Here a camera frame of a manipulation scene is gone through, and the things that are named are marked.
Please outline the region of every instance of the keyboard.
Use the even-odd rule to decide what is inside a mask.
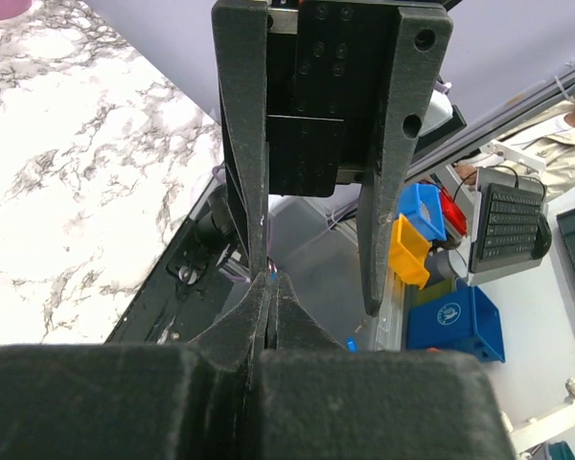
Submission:
[[[540,212],[541,195],[489,185],[482,197],[477,240],[471,246],[470,272],[532,260]]]

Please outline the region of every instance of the pink cup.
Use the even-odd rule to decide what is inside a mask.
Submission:
[[[11,19],[32,6],[32,0],[0,0],[0,21]]]

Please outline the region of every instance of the yellow bin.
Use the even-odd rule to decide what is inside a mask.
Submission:
[[[390,267],[407,285],[424,288],[430,273],[424,262],[430,250],[430,242],[418,232],[409,219],[399,215],[392,224],[390,242]]]

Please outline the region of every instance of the white logo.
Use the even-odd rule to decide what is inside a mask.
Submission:
[[[437,321],[442,326],[449,326],[458,320],[461,312],[460,305],[455,302],[444,304],[437,313]]]

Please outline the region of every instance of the computer mouse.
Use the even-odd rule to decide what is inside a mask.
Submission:
[[[549,252],[552,247],[552,230],[549,228],[547,218],[543,213],[539,214],[537,221],[537,238],[535,239],[535,248],[532,250],[531,255],[533,259],[542,259],[545,254]]]

